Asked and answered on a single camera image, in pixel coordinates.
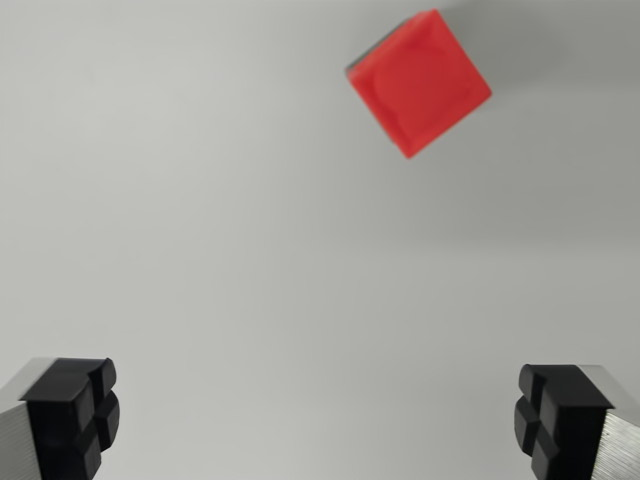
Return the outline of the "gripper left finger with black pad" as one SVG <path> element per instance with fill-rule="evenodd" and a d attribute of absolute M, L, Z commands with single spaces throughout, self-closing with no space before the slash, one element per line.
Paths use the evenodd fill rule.
<path fill-rule="evenodd" d="M 119 428 L 109 358 L 34 358 L 1 386 L 1 477 L 93 479 Z"/>

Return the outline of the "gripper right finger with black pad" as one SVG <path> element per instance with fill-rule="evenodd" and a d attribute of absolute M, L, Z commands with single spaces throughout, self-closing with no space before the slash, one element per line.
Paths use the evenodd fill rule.
<path fill-rule="evenodd" d="M 538 479 L 637 479 L 639 401 L 599 365 L 522 366 L 514 432 Z"/>

